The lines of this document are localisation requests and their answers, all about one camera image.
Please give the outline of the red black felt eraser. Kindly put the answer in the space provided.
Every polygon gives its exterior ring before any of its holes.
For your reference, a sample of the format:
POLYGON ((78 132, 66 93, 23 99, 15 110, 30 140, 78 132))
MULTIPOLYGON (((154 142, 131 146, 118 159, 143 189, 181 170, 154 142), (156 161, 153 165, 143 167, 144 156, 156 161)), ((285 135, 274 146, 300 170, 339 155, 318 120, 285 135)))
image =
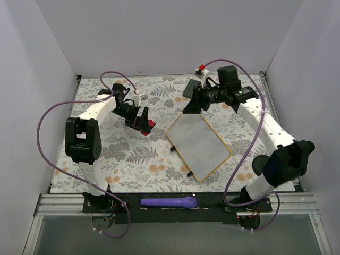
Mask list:
POLYGON ((144 136, 147 136, 150 134, 151 129, 154 128, 156 126, 156 123, 152 120, 148 120, 147 124, 143 124, 143 127, 141 128, 141 134, 143 134, 144 136))

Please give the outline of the yellow framed small whiteboard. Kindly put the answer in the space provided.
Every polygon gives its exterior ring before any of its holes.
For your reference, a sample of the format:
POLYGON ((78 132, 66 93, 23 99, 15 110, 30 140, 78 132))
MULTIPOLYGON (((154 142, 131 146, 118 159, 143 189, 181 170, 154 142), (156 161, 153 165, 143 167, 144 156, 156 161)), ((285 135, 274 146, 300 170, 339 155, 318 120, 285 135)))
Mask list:
POLYGON ((203 182, 232 155, 202 115, 181 114, 166 136, 198 182, 203 182))

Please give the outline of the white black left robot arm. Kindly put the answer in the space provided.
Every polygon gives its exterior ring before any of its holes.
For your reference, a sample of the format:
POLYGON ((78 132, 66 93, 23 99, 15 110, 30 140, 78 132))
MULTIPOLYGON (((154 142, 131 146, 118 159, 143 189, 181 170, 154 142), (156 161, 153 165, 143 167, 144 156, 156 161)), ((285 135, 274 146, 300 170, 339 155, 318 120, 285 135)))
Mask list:
POLYGON ((86 181, 88 189, 83 196, 99 211, 106 213, 112 209, 113 199, 93 185, 109 191, 109 184, 105 180, 100 166, 96 160, 100 158, 102 143, 100 125, 104 119, 114 113, 125 120, 125 125, 147 136, 156 125, 148 118, 148 107, 143 109, 139 116, 140 104, 148 96, 143 93, 134 93, 132 99, 126 99, 130 92, 120 83, 113 84, 111 90, 102 89, 97 96, 98 103, 92 104, 78 117, 69 117, 66 120, 65 153, 76 163, 86 181))

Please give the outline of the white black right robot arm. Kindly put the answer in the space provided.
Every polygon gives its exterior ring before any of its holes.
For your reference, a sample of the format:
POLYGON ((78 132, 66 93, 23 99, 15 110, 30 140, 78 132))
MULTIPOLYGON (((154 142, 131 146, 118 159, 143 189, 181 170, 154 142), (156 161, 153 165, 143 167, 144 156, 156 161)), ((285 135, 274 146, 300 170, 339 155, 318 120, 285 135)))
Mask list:
POLYGON ((206 81, 209 78, 206 67, 201 65, 195 70, 194 75, 201 80, 201 85, 193 88, 183 113, 200 114, 211 104, 225 103, 253 128, 254 138, 263 142, 270 155, 254 158, 252 168, 258 177, 241 189, 239 197, 225 201, 230 207, 252 211, 277 187, 306 174, 309 155, 315 145, 311 141, 298 141, 288 134, 266 112, 260 88, 256 84, 251 87, 241 85, 234 65, 220 67, 217 73, 219 84, 211 86, 206 81))

